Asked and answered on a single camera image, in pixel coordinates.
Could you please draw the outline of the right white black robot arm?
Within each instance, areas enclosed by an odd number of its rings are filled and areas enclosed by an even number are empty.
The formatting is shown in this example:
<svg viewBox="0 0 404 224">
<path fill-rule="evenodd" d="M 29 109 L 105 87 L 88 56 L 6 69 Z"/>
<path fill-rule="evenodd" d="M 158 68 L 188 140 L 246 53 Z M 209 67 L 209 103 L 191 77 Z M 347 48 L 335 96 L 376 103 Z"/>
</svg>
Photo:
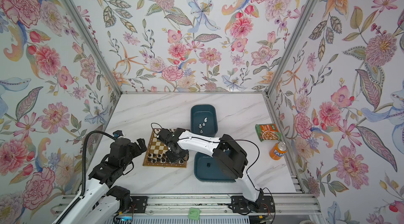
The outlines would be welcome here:
<svg viewBox="0 0 404 224">
<path fill-rule="evenodd" d="M 264 188 L 255 185 L 249 176 L 247 152 L 230 135 L 207 137 L 197 135 L 186 129 L 173 131 L 165 128 L 153 129 L 153 136 L 168 150 L 166 160 L 174 164 L 189 157 L 189 151 L 195 151 L 212 157 L 219 170 L 235 181 L 242 190 L 241 196 L 231 196 L 228 208 L 234 213 L 248 215 L 264 213 L 274 216 L 275 202 L 271 194 L 266 195 Z"/>
</svg>

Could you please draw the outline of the wooden chess board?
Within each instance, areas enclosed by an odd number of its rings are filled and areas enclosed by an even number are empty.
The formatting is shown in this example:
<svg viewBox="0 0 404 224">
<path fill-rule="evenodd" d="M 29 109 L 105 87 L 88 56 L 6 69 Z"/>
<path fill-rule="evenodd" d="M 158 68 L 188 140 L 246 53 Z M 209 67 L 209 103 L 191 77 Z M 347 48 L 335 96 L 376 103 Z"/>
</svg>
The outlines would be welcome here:
<svg viewBox="0 0 404 224">
<path fill-rule="evenodd" d="M 187 159 L 181 159 L 180 161 L 173 163 L 168 160 L 166 152 L 168 148 L 158 140 L 157 134 L 160 129 L 153 128 L 151 137 L 146 150 L 143 166 L 148 167 L 170 167 L 170 168 L 186 168 Z"/>
</svg>

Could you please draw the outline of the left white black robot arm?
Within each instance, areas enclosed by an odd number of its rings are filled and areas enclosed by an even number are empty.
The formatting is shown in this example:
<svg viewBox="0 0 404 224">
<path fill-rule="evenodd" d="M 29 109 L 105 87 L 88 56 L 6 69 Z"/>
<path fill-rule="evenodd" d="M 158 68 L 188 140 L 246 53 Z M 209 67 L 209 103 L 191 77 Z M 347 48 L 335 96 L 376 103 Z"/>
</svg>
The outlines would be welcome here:
<svg viewBox="0 0 404 224">
<path fill-rule="evenodd" d="M 115 185 L 120 177 L 126 175 L 126 168 L 134 166 L 133 159 L 146 152 L 143 138 L 135 142 L 124 138 L 122 131 L 112 135 L 103 131 L 89 132 L 83 143 L 83 157 L 87 154 L 87 145 L 93 135 L 106 136 L 113 140 L 110 152 L 102 161 L 87 172 L 86 164 L 82 164 L 81 189 L 67 208 L 56 218 L 55 224 L 97 224 L 110 217 L 116 218 L 130 210 L 133 201 L 130 190 Z"/>
</svg>

